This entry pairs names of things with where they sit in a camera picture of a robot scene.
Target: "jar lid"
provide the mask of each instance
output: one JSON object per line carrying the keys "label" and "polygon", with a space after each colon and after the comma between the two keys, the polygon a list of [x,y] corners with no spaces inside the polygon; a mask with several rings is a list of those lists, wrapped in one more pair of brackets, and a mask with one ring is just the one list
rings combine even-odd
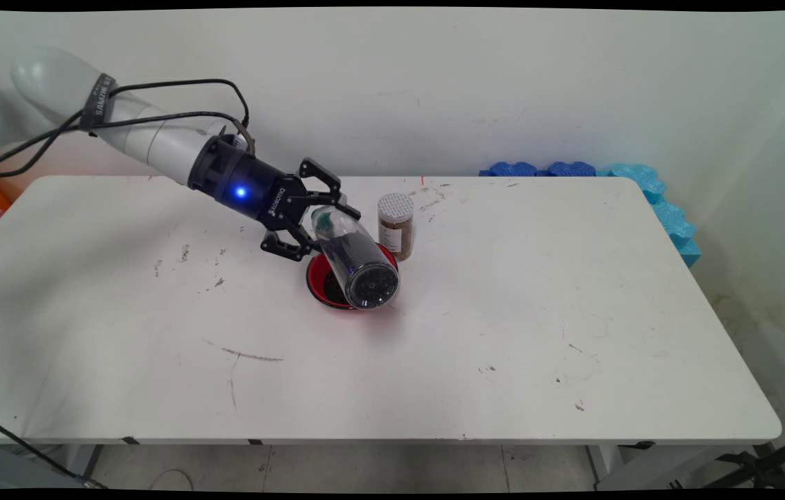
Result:
{"label": "jar lid", "polygon": [[414,202],[403,193],[389,193],[380,197],[377,213],[383,221],[399,224],[414,217]]}

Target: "blue foam block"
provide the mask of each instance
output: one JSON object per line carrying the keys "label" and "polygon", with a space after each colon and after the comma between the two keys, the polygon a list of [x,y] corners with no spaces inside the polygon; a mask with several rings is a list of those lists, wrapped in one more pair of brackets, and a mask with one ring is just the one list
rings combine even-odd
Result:
{"label": "blue foam block", "polygon": [[596,169],[593,165],[577,161],[573,164],[567,162],[554,162],[550,165],[550,175],[553,177],[595,177]]}
{"label": "blue foam block", "polygon": [[655,210],[655,215],[658,216],[675,247],[682,248],[691,241],[695,227],[685,221],[685,212],[681,208],[662,201],[652,205],[652,209]]}
{"label": "blue foam block", "polygon": [[667,184],[659,181],[658,173],[648,165],[612,165],[608,175],[610,177],[626,177],[636,181],[636,184],[639,184],[642,189],[642,193],[645,194],[645,199],[652,205],[664,199]]}
{"label": "blue foam block", "polygon": [[537,174],[537,167],[523,161],[515,165],[503,161],[495,162],[488,170],[478,171],[481,177],[534,177],[535,174]]}
{"label": "blue foam block", "polygon": [[679,254],[682,256],[685,265],[691,267],[700,259],[700,248],[694,243],[694,240],[688,240],[688,243],[679,249]]}

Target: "white wall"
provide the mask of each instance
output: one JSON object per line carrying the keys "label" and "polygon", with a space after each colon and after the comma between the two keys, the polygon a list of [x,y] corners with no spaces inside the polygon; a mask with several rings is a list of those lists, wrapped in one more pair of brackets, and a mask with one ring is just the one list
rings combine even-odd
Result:
{"label": "white wall", "polygon": [[[785,12],[0,12],[0,86],[34,44],[120,83],[236,81],[259,157],[282,170],[303,156],[338,174],[656,167],[699,226],[701,287],[785,424]],[[222,87],[140,95],[240,114]],[[3,187],[56,173],[151,171],[78,134]]]}
{"label": "white wall", "polygon": [[785,444],[785,117],[696,238],[707,300],[782,419]]}
{"label": "white wall", "polygon": [[[33,44],[78,54],[122,83],[238,82],[259,156],[282,169],[303,156],[338,174],[643,162],[690,215],[785,82],[785,12],[0,12],[0,85],[17,49]],[[221,87],[141,95],[168,111],[239,110]],[[21,181],[55,172],[148,169],[78,135]]]}

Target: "tabletop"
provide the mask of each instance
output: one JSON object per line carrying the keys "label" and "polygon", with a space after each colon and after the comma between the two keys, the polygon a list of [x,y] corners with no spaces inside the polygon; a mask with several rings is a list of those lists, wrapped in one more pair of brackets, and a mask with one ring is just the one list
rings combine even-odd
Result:
{"label": "tabletop", "polygon": [[780,434],[633,181],[342,191],[374,238],[380,196],[414,200],[414,253],[379,310],[322,305],[309,259],[262,252],[261,225],[167,178],[35,181],[0,219],[0,424],[42,443]]}

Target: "spice jar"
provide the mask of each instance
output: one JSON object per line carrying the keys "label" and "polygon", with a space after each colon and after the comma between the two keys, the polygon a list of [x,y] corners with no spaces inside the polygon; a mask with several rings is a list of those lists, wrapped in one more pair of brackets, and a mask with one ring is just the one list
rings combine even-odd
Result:
{"label": "spice jar", "polygon": [[414,249],[414,202],[402,193],[389,193],[377,202],[380,244],[401,262]]}

